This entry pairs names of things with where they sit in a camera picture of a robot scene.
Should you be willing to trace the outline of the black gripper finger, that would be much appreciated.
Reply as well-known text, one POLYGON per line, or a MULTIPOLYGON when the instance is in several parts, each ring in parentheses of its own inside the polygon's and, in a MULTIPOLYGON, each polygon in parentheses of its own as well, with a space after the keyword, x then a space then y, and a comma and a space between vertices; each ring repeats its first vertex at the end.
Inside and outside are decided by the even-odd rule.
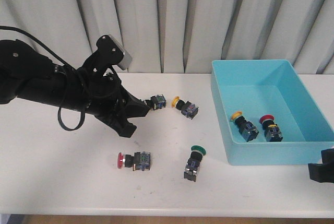
POLYGON ((334 161, 334 149, 330 148, 330 149, 322 150, 321 160, 323 164, 333 162, 334 161))
POLYGON ((333 162, 323 164, 308 164, 309 178, 320 183, 333 183, 333 162))

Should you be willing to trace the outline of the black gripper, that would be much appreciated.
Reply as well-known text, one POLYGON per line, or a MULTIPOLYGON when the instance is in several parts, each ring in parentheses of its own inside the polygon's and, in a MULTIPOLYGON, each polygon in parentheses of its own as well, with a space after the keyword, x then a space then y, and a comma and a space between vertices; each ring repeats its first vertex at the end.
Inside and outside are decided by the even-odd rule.
POLYGON ((85 119, 85 113, 93 103, 107 105, 108 108, 102 110, 99 118, 109 122, 120 137, 130 138, 137 126, 127 119, 145 117, 151 107, 123 88, 113 66, 97 68, 97 58, 96 50, 78 68, 78 78, 87 97, 80 108, 80 120, 85 119))

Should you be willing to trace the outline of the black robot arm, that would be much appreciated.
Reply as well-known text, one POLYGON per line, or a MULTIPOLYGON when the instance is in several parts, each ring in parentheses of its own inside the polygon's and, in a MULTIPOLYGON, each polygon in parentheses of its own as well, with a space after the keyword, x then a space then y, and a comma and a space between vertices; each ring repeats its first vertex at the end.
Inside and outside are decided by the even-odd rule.
POLYGON ((18 97, 86 114, 131 137, 136 126, 128 121, 144 117, 150 107, 123 86, 113 65, 124 68, 130 55, 112 37, 97 41, 98 49, 82 67, 54 64, 20 40, 1 40, 1 104, 18 97))

